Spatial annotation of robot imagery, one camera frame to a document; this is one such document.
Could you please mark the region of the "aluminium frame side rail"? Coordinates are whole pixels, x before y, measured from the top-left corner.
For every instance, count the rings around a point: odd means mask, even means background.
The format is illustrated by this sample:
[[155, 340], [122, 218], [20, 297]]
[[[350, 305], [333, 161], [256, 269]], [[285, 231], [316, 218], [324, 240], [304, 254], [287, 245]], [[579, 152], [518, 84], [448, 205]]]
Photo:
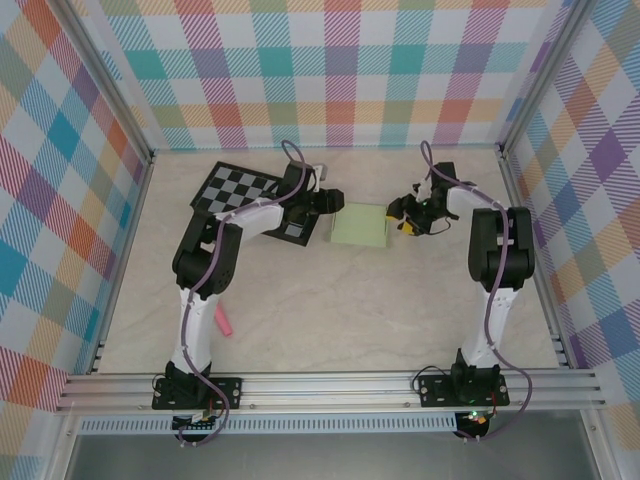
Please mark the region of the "aluminium frame side rail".
[[514, 301], [506, 332], [507, 357], [520, 367], [570, 368], [562, 325], [533, 235], [535, 267]]
[[115, 270], [115, 276], [112, 282], [106, 308], [98, 325], [99, 329], [97, 330], [97, 336], [95, 338], [95, 341], [92, 343], [91, 357], [86, 362], [86, 375], [91, 375], [99, 371], [99, 366], [104, 355], [106, 341], [108, 339], [109, 330], [117, 306], [118, 297], [126, 273], [127, 264], [135, 240], [136, 231], [151, 183], [156, 157], [156, 152], [151, 150], [149, 152], [149, 159], [146, 161], [143, 170], [142, 182], [140, 185], [138, 196], [136, 198], [136, 202], [134, 204], [134, 209], [129, 219], [123, 249], [117, 263], [117, 269]]

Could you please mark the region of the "pink marker pen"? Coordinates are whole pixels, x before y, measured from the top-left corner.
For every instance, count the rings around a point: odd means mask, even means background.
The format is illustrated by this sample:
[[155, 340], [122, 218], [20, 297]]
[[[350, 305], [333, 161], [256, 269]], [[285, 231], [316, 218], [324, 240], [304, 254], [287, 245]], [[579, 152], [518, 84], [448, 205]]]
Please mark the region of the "pink marker pen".
[[233, 334], [233, 328], [228, 320], [228, 317], [225, 313], [224, 308], [221, 304], [216, 306], [216, 310], [214, 312], [214, 320], [216, 325], [218, 326], [220, 332], [225, 337], [230, 337]]

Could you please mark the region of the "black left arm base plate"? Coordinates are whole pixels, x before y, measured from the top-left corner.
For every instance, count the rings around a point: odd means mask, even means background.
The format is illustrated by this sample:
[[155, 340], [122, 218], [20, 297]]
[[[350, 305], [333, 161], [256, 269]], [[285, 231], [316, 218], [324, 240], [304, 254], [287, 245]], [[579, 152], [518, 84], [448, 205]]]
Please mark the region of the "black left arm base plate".
[[[242, 394], [242, 379], [237, 377], [209, 377], [209, 382], [227, 398], [229, 407], [238, 409]], [[153, 410], [219, 410], [224, 409], [221, 395], [193, 374], [176, 377], [158, 375], [152, 380]]]

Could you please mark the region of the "aluminium frame cross rail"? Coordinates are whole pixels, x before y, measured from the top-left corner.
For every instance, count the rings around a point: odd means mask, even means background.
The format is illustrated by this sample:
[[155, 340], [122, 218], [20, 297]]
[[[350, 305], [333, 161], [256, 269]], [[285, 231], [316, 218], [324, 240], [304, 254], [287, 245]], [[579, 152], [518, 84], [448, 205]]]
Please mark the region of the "aluminium frame cross rail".
[[[528, 376], [503, 373], [509, 397], [500, 412], [587, 410], [606, 406], [606, 396], [590, 370], [533, 369]], [[149, 414], [152, 374], [74, 375], [67, 380], [60, 414]], [[419, 395], [412, 372], [231, 373], [242, 379], [236, 414], [417, 412]], [[455, 411], [456, 407], [429, 407]]]

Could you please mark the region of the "black and grey chessboard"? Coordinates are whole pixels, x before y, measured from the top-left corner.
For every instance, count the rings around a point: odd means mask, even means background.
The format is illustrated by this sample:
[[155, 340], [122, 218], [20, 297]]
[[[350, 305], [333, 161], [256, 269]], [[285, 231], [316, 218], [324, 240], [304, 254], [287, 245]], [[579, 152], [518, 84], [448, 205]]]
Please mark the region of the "black and grey chessboard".
[[[225, 162], [217, 162], [190, 202], [193, 210], [206, 210], [211, 214], [226, 213], [246, 205], [258, 197], [278, 198], [278, 191], [285, 181], [287, 192], [293, 189], [297, 179], [294, 167], [287, 166], [284, 177], [251, 170]], [[278, 240], [306, 247], [316, 226], [319, 215], [310, 211], [309, 200], [300, 200], [302, 210], [294, 210], [296, 197], [285, 208], [285, 217], [278, 229], [264, 232]]]

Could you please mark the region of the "light green paper box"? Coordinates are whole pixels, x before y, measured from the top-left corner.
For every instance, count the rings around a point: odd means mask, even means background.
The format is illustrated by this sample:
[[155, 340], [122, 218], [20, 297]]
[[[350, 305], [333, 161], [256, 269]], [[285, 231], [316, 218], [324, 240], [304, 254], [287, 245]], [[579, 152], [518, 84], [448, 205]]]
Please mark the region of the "light green paper box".
[[330, 241], [336, 244], [386, 248], [388, 225], [381, 205], [346, 203], [334, 214]]

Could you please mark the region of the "small electronics board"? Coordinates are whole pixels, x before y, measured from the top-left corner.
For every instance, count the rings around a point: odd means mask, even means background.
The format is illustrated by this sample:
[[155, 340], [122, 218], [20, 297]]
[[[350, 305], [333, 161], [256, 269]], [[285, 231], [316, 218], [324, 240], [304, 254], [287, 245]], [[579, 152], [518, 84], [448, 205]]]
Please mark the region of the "small electronics board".
[[459, 413], [456, 417], [459, 430], [487, 429], [494, 412], [487, 410], [471, 410]]
[[176, 415], [172, 418], [171, 429], [194, 432], [210, 432], [217, 428], [218, 416], [207, 412]]

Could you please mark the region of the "aluminium frame post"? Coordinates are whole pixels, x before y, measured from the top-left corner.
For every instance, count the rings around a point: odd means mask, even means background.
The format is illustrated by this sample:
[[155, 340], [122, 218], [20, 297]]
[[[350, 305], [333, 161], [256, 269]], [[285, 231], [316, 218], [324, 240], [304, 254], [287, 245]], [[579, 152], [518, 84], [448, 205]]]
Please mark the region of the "aluminium frame post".
[[524, 135], [531, 122], [535, 110], [539, 107], [546, 91], [556, 78], [572, 45], [579, 36], [584, 23], [588, 20], [598, 0], [572, 0], [564, 22], [548, 49], [541, 63], [531, 88], [524, 97], [521, 107], [516, 113], [504, 140], [497, 144], [497, 152], [501, 163], [507, 163], [509, 156]]
[[153, 151], [71, 0], [47, 1], [63, 29], [69, 34], [98, 90], [105, 96], [115, 117], [120, 121], [124, 133], [145, 163], [152, 164]]

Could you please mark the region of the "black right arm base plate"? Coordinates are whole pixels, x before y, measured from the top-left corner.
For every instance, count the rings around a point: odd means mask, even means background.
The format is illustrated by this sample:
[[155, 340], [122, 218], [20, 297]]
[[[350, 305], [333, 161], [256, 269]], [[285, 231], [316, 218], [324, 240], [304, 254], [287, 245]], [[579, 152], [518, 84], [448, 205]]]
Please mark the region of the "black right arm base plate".
[[510, 397], [503, 375], [480, 377], [456, 384], [448, 375], [418, 378], [420, 404], [427, 407], [508, 406]]

